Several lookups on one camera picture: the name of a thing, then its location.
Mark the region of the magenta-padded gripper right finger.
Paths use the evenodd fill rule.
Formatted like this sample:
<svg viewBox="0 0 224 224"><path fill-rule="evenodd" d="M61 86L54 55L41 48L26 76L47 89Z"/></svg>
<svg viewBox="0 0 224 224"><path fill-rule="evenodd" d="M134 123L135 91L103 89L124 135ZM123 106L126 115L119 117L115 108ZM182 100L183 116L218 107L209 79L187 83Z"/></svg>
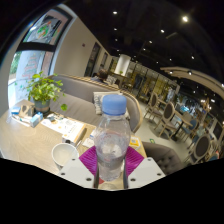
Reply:
<svg viewBox="0 0 224 224"><path fill-rule="evenodd" d="M152 157L144 158L135 149L127 149L123 174L125 189L140 188L163 177L164 172Z"/></svg>

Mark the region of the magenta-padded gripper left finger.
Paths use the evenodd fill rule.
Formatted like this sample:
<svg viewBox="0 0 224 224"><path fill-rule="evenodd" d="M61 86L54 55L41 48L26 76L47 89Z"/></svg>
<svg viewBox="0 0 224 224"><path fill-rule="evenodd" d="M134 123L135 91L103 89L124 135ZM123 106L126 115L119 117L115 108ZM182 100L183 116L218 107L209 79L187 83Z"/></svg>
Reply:
<svg viewBox="0 0 224 224"><path fill-rule="evenodd" d="M99 172L95 147L89 148L81 156L72 153L59 171L59 176L84 188L97 188Z"/></svg>

